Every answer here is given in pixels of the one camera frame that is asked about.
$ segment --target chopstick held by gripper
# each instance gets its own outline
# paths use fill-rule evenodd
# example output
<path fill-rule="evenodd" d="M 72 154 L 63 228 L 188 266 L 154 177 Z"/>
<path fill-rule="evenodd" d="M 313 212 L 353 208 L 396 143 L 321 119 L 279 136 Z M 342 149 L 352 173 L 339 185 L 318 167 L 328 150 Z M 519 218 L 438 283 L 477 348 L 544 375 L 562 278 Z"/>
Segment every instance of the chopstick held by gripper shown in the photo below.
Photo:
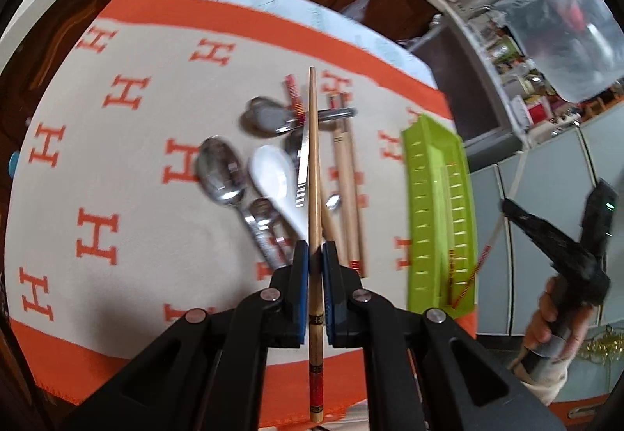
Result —
<path fill-rule="evenodd" d="M 310 67 L 310 159 L 308 160 L 308 212 L 310 214 L 310 420 L 323 421 L 323 322 L 321 282 L 321 175 L 318 149 L 316 70 Z"/>

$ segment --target knife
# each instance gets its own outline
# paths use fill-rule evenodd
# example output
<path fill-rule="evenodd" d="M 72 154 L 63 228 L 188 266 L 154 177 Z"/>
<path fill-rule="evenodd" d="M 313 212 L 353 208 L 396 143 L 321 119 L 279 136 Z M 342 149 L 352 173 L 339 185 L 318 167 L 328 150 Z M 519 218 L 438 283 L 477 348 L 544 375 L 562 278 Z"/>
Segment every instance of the knife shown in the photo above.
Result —
<path fill-rule="evenodd" d="M 310 114 L 306 114 L 303 124 L 303 137 L 301 138 L 301 152 L 299 160 L 299 175 L 297 177 L 297 196 L 294 205 L 302 207 L 306 201 L 306 181 L 308 180 L 308 157 L 310 156 Z"/>

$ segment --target white spoon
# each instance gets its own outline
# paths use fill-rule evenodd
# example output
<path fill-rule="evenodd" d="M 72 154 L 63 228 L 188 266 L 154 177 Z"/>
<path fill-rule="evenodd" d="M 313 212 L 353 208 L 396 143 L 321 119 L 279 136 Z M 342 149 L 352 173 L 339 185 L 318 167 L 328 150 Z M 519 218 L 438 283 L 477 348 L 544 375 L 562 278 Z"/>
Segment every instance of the white spoon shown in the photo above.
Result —
<path fill-rule="evenodd" d="M 253 153 L 248 168 L 256 188 L 282 214 L 299 239 L 308 241 L 307 209 L 294 207 L 297 186 L 293 161 L 277 146 L 261 146 Z"/>

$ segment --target table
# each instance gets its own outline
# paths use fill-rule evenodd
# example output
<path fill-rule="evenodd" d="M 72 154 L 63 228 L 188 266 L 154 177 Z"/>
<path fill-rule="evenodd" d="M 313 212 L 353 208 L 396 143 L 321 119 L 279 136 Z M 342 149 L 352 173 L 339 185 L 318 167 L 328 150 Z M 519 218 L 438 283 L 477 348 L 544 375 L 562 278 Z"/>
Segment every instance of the table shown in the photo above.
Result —
<path fill-rule="evenodd" d="M 296 2 L 274 8 L 300 13 L 305 1 Z M 80 402 L 185 310 L 222 311 L 267 285 L 239 218 L 202 193 L 192 161 L 215 134 L 243 161 L 281 144 L 245 133 L 239 117 L 256 95 L 286 102 L 283 78 L 305 78 L 310 66 L 321 92 L 340 87 L 358 109 L 360 205 L 366 238 L 375 239 L 367 286 L 404 306 L 398 138 L 420 112 L 452 127 L 450 113 L 441 92 L 414 78 L 426 70 L 407 52 L 395 46 L 392 55 L 378 41 L 380 60 L 348 43 L 351 27 L 362 47 L 374 46 L 371 30 L 336 25 L 344 18 L 326 9 L 315 14 L 345 37 L 235 0 L 113 0 L 78 41 L 27 132 L 7 225 L 11 322 L 40 386 Z M 331 192 L 330 133 L 320 146 Z M 326 412 L 336 416 L 365 397 L 361 354 L 327 348 L 326 357 Z M 305 420 L 307 349 L 272 350 L 268 363 L 261 423 Z"/>

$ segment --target beige sleeve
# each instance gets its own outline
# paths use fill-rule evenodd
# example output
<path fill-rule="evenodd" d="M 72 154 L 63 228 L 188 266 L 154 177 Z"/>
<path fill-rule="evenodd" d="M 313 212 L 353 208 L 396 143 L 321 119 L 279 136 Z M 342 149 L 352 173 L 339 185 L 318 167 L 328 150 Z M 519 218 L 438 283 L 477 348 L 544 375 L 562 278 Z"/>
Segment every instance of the beige sleeve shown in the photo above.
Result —
<path fill-rule="evenodd" d="M 539 380 L 533 380 L 525 371 L 520 361 L 527 354 L 524 347 L 520 355 L 511 363 L 509 369 L 513 371 L 523 385 L 545 405 L 550 405 L 559 394 L 561 388 L 568 380 L 568 366 L 572 359 L 555 361 L 541 376 Z"/>

